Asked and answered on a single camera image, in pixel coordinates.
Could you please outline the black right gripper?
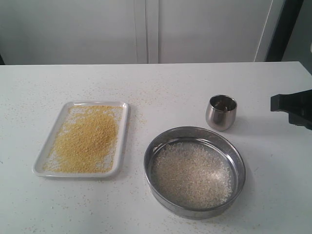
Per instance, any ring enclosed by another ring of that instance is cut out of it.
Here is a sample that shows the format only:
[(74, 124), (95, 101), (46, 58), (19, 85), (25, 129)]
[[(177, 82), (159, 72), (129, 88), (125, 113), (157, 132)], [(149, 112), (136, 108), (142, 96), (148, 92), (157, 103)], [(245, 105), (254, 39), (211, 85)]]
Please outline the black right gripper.
[(289, 123), (312, 128), (312, 91), (278, 94), (270, 99), (272, 112), (289, 113)]

